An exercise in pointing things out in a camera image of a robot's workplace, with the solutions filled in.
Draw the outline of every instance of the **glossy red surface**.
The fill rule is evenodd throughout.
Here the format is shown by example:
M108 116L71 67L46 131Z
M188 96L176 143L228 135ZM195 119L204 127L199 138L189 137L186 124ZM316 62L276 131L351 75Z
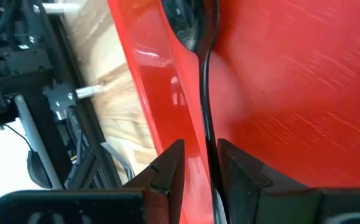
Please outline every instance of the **glossy red surface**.
M186 140L182 223L212 223L197 58L160 0L110 0L158 153ZM360 0L222 1L217 138L310 187L360 187Z

